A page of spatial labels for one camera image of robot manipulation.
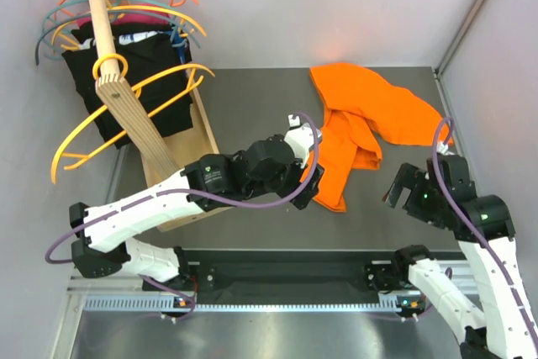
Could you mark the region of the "orange trousers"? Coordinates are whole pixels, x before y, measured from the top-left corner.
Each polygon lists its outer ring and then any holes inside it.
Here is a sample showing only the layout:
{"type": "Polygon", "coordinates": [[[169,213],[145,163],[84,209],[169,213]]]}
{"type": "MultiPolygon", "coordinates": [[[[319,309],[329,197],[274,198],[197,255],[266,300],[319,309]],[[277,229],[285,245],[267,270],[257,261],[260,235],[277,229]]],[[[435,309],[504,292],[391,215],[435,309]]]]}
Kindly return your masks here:
{"type": "Polygon", "coordinates": [[[407,88],[362,66],[339,62],[314,66],[309,73],[323,105],[318,163],[324,174],[314,200],[344,213],[351,171],[377,170],[382,164],[377,137],[393,145],[432,145],[441,115],[407,88]]]}

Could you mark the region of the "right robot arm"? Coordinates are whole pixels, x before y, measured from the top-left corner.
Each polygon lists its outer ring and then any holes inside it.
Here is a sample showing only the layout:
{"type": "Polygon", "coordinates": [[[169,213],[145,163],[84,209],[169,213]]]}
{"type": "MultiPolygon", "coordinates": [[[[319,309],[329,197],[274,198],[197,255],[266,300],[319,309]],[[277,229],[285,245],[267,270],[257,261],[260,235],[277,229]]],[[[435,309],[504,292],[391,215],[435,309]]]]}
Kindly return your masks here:
{"type": "Polygon", "coordinates": [[[449,230],[467,259],[477,285],[475,305],[423,245],[395,251],[393,280],[417,288],[450,326],[464,358],[535,358],[537,323],[516,257],[508,206],[496,195],[478,196],[461,156],[428,159],[422,170],[404,163],[383,198],[394,207],[403,190],[411,217],[449,230]]]}

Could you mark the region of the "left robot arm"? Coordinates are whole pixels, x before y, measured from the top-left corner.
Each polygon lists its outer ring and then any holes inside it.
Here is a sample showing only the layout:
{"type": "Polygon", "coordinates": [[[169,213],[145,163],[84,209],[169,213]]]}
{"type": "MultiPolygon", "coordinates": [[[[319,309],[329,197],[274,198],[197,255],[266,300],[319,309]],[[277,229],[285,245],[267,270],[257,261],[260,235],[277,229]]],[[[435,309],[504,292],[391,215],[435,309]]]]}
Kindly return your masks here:
{"type": "Polygon", "coordinates": [[[268,209],[284,203],[306,208],[324,173],[316,160],[321,141],[320,129],[290,116],[285,135],[258,140],[234,154],[205,155],[155,186],[108,205],[75,204],[71,222],[83,228],[71,245],[71,259],[85,278],[128,272],[183,288],[191,270],[182,249],[135,237],[221,208],[268,209]],[[254,201],[271,193],[278,197],[272,204],[254,201]]]}

